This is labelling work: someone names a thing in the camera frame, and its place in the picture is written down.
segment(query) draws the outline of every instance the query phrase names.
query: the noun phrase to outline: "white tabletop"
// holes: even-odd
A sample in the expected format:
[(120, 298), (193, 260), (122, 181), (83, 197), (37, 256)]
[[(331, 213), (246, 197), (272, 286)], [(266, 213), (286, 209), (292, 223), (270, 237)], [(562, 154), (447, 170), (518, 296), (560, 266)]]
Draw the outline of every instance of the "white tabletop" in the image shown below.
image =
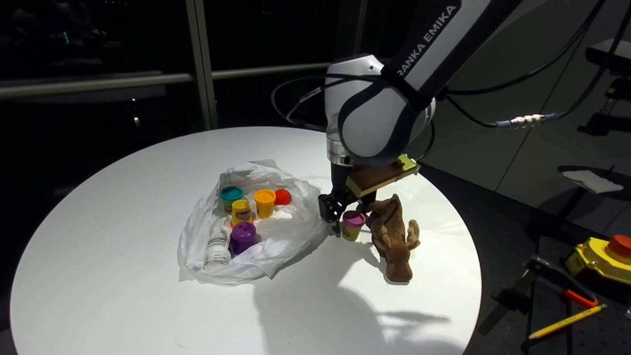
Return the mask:
[(19, 260), (12, 327), (19, 353), (370, 355), (461, 353), (481, 300), (479, 260), (457, 211), (424, 177), (378, 191), (420, 223), (414, 278), (390, 286), (363, 245), (325, 243), (274, 280), (179, 282), (187, 215), (219, 174), (272, 158), (329, 193), (325, 136), (230, 128), (132, 154), (69, 193)]

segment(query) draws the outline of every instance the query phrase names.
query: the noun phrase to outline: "clear plastic bag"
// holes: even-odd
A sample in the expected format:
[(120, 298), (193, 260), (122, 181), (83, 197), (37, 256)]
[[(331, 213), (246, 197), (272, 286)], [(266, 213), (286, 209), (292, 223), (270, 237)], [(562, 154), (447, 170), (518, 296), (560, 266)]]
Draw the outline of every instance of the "clear plastic bag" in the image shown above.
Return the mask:
[[(254, 223), (260, 243), (234, 258), (227, 252), (230, 227), (219, 197), (228, 185), (238, 185), (246, 195), (276, 187), (292, 193), (290, 205), (276, 207), (270, 219)], [(274, 162), (252, 162), (227, 170), (219, 183), (197, 201), (181, 231), (177, 248), (181, 278), (211, 284), (274, 278), (280, 268), (313, 250), (327, 237), (317, 195), (317, 187), (278, 170)]]

